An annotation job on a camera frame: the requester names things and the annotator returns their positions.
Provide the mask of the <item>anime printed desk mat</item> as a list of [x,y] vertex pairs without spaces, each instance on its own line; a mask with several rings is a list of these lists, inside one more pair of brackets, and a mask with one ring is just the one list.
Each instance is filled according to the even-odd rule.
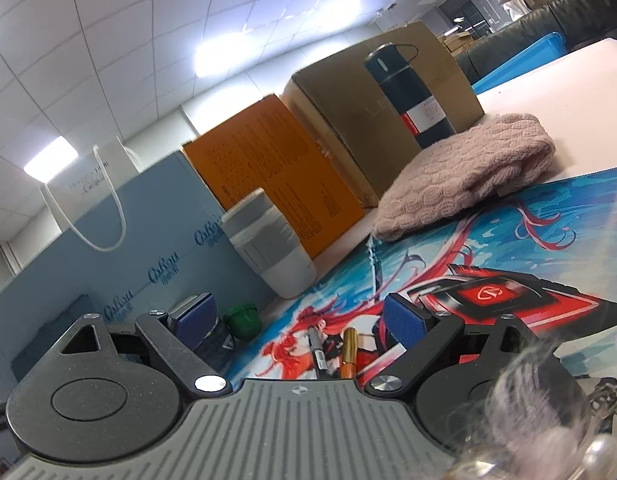
[[401,356],[409,342],[397,294],[469,324],[520,318],[563,344],[571,372],[602,398],[617,385],[617,168],[531,186],[464,217],[382,243],[372,237],[298,299],[267,315],[263,333],[228,370],[244,378],[314,376],[307,340],[321,333],[331,367],[342,336],[359,333],[359,380]]

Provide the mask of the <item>grey white travel mug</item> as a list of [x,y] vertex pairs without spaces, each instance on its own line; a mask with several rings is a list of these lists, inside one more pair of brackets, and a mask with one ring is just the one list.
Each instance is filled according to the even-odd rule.
[[241,258],[277,296],[298,297],[314,284],[312,258],[263,188],[228,209],[220,224]]

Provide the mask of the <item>black sofa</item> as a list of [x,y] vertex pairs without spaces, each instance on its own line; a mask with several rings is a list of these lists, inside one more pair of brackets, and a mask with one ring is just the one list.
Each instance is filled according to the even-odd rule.
[[474,84],[551,32],[563,37],[568,52],[617,40],[617,0],[554,0],[478,40],[455,61]]

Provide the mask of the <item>right blue cardboard box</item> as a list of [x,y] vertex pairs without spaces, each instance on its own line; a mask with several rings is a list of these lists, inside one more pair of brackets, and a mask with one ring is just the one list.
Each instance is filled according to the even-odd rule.
[[0,291],[0,402],[17,385],[16,357],[80,297],[107,322],[130,322],[200,292],[222,312],[273,300],[220,228],[222,207],[181,152],[126,182],[118,198],[88,211]]

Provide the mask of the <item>blue striped ceramic bowl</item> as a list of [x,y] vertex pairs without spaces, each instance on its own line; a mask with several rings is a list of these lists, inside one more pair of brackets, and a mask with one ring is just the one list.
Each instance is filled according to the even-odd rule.
[[213,370],[225,375],[235,356],[236,341],[221,318],[217,318],[212,330],[206,334],[194,354]]

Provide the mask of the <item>orange cardboard box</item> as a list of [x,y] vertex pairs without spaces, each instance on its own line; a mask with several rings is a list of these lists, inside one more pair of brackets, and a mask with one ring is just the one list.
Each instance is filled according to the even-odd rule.
[[345,181],[273,94],[182,149],[224,209],[264,190],[311,257],[364,218]]

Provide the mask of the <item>black marker pen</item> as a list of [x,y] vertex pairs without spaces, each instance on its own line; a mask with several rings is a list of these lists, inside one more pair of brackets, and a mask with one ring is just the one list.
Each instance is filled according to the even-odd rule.
[[316,326],[310,326],[307,329],[307,339],[313,358],[316,378],[318,380],[333,379],[333,372],[329,368],[324,350],[323,337]]

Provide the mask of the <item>orange gold pen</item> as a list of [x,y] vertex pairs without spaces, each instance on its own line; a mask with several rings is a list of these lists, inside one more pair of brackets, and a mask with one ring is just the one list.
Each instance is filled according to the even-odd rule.
[[359,333],[354,327],[348,327],[343,333],[341,350],[340,377],[354,379],[357,374],[357,351],[359,351]]

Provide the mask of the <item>dark blue thermos flask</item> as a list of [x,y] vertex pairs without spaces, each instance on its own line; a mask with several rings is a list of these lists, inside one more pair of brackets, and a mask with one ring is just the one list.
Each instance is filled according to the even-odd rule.
[[397,111],[420,148],[429,148],[456,131],[437,98],[400,52],[401,44],[382,44],[365,58],[371,77]]

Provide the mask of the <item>white paper shopping bag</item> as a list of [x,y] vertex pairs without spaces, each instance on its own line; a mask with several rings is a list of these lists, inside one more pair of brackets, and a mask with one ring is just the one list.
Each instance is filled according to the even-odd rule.
[[[127,220],[118,196],[118,189],[141,173],[141,161],[118,139],[92,147],[88,155],[80,157],[49,183],[40,188],[46,206],[62,232],[72,231],[83,243],[96,252],[113,252],[125,240]],[[111,198],[120,233],[109,246],[93,243],[79,229],[76,222],[105,198]]]

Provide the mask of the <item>brown cardboard box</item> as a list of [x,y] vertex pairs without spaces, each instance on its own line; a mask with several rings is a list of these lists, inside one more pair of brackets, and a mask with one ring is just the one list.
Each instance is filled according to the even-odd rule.
[[420,152],[412,131],[364,65],[368,54],[389,42],[427,84],[455,131],[469,129],[484,115],[455,58],[423,22],[394,28],[295,72],[281,101],[364,208],[376,206]]

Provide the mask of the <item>pink knitted cloth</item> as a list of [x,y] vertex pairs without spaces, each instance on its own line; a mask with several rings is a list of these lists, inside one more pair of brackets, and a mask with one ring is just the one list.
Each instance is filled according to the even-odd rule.
[[487,197],[517,192],[548,170],[555,151],[553,139],[531,114],[497,115],[432,144],[382,195],[373,235],[392,242]]

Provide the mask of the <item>green bottle cap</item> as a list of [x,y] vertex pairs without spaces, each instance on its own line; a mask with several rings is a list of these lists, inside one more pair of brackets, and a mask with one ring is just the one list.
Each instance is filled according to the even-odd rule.
[[229,333],[241,341],[253,340],[262,330],[260,313],[255,304],[240,304],[231,308],[223,316],[223,322]]

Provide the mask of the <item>blue plastic storage crate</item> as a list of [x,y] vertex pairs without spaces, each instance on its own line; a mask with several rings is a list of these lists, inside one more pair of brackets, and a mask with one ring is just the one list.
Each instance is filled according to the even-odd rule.
[[78,296],[56,318],[45,323],[32,340],[12,360],[11,369],[18,382],[82,315],[94,312],[88,295]]

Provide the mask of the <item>blue plastic bin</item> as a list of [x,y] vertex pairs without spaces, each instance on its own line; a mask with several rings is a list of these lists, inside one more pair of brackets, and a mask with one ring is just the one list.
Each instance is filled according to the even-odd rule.
[[566,40],[559,32],[551,32],[534,41],[531,46],[514,55],[501,66],[473,84],[473,91],[481,94],[558,60],[567,54]]

